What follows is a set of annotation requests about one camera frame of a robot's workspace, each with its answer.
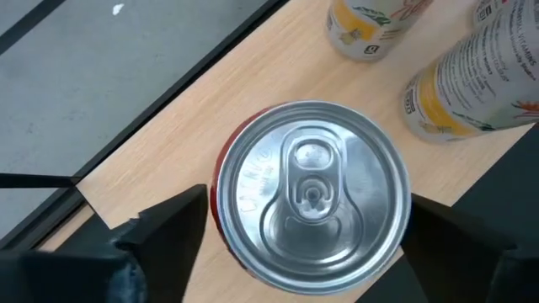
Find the silver lid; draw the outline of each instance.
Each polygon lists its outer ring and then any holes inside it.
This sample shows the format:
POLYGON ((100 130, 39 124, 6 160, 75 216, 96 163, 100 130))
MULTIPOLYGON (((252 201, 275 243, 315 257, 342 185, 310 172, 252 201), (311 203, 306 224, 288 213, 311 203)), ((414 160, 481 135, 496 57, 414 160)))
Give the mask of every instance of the silver lid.
POLYGON ((217 183, 223 233, 283 290, 324 295, 389 262, 408 222, 408 175, 384 133, 337 104, 283 104, 232 143, 217 183))

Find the concrete floor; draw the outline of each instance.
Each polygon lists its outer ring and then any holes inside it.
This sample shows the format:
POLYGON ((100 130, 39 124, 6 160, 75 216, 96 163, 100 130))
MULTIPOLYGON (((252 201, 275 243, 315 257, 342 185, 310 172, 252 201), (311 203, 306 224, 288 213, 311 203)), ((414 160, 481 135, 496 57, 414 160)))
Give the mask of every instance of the concrete floor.
MULTIPOLYGON (((0 56, 0 172, 75 173, 264 1, 67 0, 0 56)), ((51 192, 0 190, 0 237, 51 192)))

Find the wooden table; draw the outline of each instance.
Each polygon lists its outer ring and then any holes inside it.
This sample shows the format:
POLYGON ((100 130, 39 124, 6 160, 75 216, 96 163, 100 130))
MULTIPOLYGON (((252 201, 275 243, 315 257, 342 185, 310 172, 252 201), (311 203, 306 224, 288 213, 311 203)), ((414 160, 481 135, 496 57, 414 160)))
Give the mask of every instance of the wooden table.
MULTIPOLYGON (((529 129, 435 146, 416 139, 398 115, 407 80, 469 32, 475 2, 435 1, 388 57, 364 64, 328 43, 329 0, 291 0, 78 188, 110 227, 118 226, 195 183, 209 183, 217 153, 243 119, 273 104, 313 98, 345 104, 377 122, 402 153, 413 191, 453 205, 529 129)), ((209 218, 185 301, 352 302, 374 281, 332 297, 272 289, 236 264, 209 218)))

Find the drink can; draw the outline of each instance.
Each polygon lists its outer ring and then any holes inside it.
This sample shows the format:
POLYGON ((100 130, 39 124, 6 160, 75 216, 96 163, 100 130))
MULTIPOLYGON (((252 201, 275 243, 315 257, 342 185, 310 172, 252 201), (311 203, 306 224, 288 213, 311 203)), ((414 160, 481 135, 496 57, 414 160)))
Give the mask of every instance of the drink can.
POLYGON ((255 278, 327 295, 354 287, 396 252, 411 205, 408 175, 386 135, 337 104, 264 109, 218 157, 211 211, 255 278))
POLYGON ((494 17, 507 7, 511 0, 480 0, 473 10, 473 26, 488 24, 494 20, 494 17))
POLYGON ((539 0, 514 0, 408 84, 403 112, 427 141, 539 120, 539 0))
POLYGON ((328 11, 332 45, 360 61, 383 58, 432 0, 333 0, 328 11))

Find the white can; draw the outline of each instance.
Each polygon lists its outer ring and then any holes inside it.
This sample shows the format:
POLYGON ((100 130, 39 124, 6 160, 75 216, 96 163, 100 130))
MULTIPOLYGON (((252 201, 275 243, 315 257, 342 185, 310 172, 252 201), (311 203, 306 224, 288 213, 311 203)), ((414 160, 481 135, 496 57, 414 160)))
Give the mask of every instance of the white can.
POLYGON ((539 121, 539 0, 513 0, 408 84, 403 112, 428 141, 539 121))
POLYGON ((480 0, 473 11, 473 26, 488 24, 494 20, 496 15, 507 7, 512 0, 480 0))
POLYGON ((432 0, 333 0, 328 11, 331 43, 360 61, 383 58, 432 0))

